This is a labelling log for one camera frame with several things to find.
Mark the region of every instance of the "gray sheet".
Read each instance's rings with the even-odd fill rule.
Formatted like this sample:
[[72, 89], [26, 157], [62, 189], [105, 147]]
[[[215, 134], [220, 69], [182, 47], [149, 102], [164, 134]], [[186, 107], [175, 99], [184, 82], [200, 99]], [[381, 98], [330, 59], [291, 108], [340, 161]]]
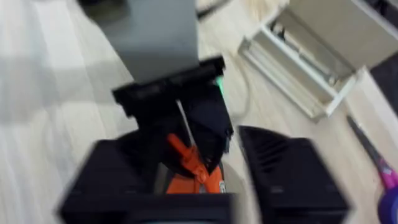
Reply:
[[194, 0], [128, 0], [129, 13], [99, 26], [137, 82], [198, 64]]

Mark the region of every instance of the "orange lever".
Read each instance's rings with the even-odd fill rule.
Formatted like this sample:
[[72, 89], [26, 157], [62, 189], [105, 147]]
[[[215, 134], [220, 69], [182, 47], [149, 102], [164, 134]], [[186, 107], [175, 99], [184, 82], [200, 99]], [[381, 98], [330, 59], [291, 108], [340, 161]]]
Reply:
[[182, 165], [184, 168], [192, 172], [192, 174], [195, 175], [195, 180], [204, 184], [206, 187], [209, 173], [198, 156], [197, 147], [185, 146], [175, 134], [169, 134], [167, 139], [169, 140], [169, 143], [171, 143], [171, 145], [182, 155]]

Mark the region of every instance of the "orange tool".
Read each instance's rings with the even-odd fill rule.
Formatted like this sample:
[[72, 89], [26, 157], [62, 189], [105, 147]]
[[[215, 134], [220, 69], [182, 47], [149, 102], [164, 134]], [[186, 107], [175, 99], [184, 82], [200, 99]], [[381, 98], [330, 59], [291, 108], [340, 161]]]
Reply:
[[200, 159], [196, 146], [185, 146], [175, 134], [169, 134], [167, 140], [181, 154], [181, 163], [184, 168], [195, 176], [194, 179], [190, 179], [177, 174], [167, 189], [168, 194], [200, 193], [201, 185], [205, 187], [207, 193], [221, 193], [223, 191], [224, 181], [220, 167], [209, 174]]

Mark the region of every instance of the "scissors blade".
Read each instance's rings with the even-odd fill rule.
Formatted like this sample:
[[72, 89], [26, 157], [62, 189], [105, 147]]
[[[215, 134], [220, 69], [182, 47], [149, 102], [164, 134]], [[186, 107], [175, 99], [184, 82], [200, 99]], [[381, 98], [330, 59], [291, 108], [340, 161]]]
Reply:
[[356, 137], [365, 148], [366, 152], [369, 154], [373, 162], [379, 167], [379, 161], [382, 159], [380, 154], [377, 152], [376, 148], [370, 142], [368, 137], [363, 133], [362, 129], [355, 123], [354, 119], [351, 116], [347, 116], [348, 124], [353, 129]]

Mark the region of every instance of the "scissors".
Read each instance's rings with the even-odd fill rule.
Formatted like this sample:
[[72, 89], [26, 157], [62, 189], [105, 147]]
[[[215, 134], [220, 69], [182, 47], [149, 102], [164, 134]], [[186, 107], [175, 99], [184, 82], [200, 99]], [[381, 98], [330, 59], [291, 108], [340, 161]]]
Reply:
[[363, 133], [362, 129], [355, 123], [354, 119], [351, 116], [347, 116], [347, 120], [356, 137], [376, 166], [384, 186], [385, 192], [380, 198], [379, 206], [377, 207], [380, 222], [382, 224], [397, 224], [398, 175], [380, 153], [378, 153], [376, 148]]

